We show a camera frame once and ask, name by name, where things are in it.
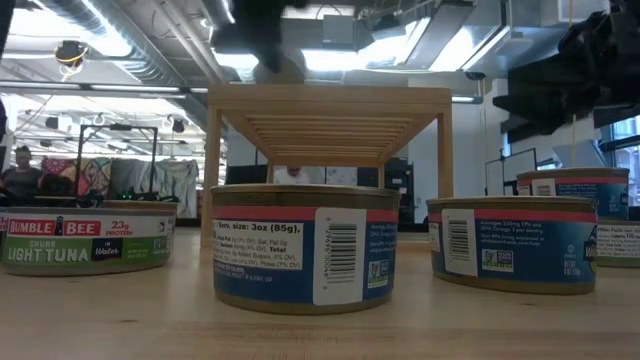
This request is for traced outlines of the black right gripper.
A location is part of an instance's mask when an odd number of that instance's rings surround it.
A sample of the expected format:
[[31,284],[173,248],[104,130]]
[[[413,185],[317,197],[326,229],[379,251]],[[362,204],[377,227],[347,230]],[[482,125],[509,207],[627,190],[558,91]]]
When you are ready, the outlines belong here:
[[551,135],[593,114],[597,127],[640,115],[640,0],[607,0],[569,27],[558,45],[567,64],[527,64],[508,71],[508,94],[495,106],[509,113],[501,132],[511,142]]

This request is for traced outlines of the blue label salmon can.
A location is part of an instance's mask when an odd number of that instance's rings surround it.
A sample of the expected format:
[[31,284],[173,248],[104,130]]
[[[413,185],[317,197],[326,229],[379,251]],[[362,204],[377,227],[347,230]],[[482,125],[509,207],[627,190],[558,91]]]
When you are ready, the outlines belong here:
[[265,313],[325,315],[390,301],[400,195],[331,185],[211,188],[215,296]]
[[519,195],[580,197],[597,203],[600,218],[629,217],[629,173],[626,168],[560,168],[516,176]]
[[427,202],[435,277],[490,290],[580,295],[595,290],[596,202],[484,196]]

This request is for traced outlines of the wooden slatted shelf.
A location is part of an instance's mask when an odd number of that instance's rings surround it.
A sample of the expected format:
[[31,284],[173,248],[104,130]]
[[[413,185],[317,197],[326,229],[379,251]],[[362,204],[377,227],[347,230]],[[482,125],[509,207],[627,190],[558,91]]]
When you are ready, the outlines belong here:
[[[294,218],[320,206],[399,209],[399,195],[385,187],[385,165],[431,123],[437,125],[438,195],[454,194],[452,92],[446,88],[213,85],[207,95],[205,195],[201,244],[212,240],[212,222],[231,205],[268,213],[295,209]],[[223,125],[244,136],[267,159],[267,176],[277,166],[363,167],[378,172],[376,187],[331,185],[225,185],[218,183]]]

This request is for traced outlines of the grey trapezoid panel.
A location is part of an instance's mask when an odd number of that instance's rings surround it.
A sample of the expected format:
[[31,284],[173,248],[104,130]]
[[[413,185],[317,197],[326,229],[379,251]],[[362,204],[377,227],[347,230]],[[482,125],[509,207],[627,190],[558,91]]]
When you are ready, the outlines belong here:
[[583,140],[552,148],[561,168],[603,168],[609,164],[595,140]]

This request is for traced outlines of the grey ceiling box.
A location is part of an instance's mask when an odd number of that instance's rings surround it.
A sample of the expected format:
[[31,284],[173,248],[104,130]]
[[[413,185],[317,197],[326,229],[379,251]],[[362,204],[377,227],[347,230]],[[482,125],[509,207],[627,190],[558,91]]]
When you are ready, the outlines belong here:
[[322,25],[324,48],[348,51],[354,48],[354,24],[351,16],[326,14]]

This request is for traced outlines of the black-framed white panel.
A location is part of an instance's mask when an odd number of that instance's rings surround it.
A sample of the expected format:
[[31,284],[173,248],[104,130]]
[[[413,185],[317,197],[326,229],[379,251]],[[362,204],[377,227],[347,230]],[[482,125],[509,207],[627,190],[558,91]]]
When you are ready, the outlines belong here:
[[487,196],[517,195],[517,176],[537,169],[534,148],[500,156],[485,163],[485,189]]

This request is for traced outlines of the window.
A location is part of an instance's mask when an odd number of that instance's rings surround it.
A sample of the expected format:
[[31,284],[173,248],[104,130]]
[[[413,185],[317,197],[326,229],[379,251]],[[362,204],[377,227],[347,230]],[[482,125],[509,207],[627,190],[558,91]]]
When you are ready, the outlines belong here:
[[640,115],[602,127],[601,150],[609,165],[629,170],[629,205],[640,206]]

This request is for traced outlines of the long ceiling light bar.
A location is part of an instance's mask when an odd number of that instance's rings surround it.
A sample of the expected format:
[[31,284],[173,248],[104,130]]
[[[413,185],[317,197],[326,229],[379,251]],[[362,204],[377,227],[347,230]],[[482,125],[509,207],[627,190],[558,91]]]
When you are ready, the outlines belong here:
[[127,93],[158,93],[158,94],[206,94],[206,87],[177,87],[177,86],[150,86],[150,85],[115,85],[115,84],[89,84],[71,82],[37,82],[0,80],[0,87],[6,89],[33,89],[33,90],[73,90],[73,91],[103,91],[103,92],[127,92]]

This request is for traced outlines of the black monitor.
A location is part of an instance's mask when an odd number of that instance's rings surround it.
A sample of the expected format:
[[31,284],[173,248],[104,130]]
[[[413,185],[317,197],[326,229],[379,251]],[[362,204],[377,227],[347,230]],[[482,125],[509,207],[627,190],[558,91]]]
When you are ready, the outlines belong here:
[[267,165],[229,166],[226,172],[226,185],[266,183]]

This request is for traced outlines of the grey draped cloth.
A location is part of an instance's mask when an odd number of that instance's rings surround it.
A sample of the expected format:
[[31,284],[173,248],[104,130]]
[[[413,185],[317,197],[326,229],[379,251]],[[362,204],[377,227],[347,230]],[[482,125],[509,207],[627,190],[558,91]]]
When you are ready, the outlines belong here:
[[[179,218],[196,218],[198,196],[196,184],[198,164],[191,161],[157,161],[154,165],[153,191],[160,197],[173,195],[180,202]],[[135,159],[115,159],[111,166],[111,179],[106,197],[118,199],[132,189],[135,193],[149,191],[151,163]]]

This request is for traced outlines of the black cabinet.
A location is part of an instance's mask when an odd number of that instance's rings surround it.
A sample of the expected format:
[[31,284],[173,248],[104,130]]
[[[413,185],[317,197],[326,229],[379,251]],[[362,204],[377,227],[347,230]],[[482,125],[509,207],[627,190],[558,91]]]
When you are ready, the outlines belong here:
[[385,187],[400,193],[399,221],[415,221],[413,165],[406,158],[391,158],[385,165]]

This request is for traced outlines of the black ceiling-hung device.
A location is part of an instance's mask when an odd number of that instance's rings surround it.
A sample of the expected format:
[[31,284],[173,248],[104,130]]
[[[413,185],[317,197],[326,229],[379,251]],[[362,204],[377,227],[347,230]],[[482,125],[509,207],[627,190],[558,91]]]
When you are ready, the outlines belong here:
[[54,50],[56,61],[68,68],[80,66],[89,51],[89,48],[82,42],[75,40],[64,40]]

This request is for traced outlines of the colourful patterned cloth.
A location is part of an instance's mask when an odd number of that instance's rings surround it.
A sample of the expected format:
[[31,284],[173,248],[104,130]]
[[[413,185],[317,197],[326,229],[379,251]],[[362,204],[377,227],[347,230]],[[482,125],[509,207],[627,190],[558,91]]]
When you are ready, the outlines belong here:
[[[45,157],[41,162],[41,170],[44,173],[66,177],[76,184],[76,162],[76,159]],[[76,194],[83,196],[95,190],[100,195],[106,195],[110,185],[111,165],[111,158],[83,158],[80,162]]]

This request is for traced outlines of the silver ventilation duct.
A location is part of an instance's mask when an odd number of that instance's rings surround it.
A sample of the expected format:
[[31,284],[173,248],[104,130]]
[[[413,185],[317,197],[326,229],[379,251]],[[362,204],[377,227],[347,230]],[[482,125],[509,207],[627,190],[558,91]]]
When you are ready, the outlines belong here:
[[85,42],[145,84],[186,81],[125,13],[116,0],[36,0],[46,10],[82,29]]

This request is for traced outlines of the black metal frame rig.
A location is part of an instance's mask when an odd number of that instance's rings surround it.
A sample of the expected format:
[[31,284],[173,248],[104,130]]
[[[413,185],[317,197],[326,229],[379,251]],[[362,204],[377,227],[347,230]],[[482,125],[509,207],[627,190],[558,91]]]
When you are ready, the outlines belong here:
[[[84,132],[87,129],[94,129],[95,131],[93,134],[89,135],[89,137],[86,139],[84,136]],[[93,124],[80,125],[77,158],[76,158],[76,166],[75,166],[75,180],[74,180],[75,187],[73,190],[73,195],[76,198],[79,198],[81,196],[79,192],[79,187],[80,187],[80,175],[81,175],[80,174],[81,161],[82,161],[84,144],[87,141],[89,141],[94,135],[97,135],[103,129],[109,129],[110,131],[126,131],[126,132],[130,132],[133,130],[140,130],[140,131],[151,131],[153,133],[153,139],[151,140],[152,152],[151,152],[151,161],[150,161],[151,164],[150,164],[149,189],[148,189],[148,192],[152,193],[154,191],[154,178],[156,174],[155,163],[156,163],[156,152],[157,152],[157,145],[158,145],[158,128],[153,126],[137,126],[137,125],[125,125],[125,124],[115,123],[112,125],[93,125]]]

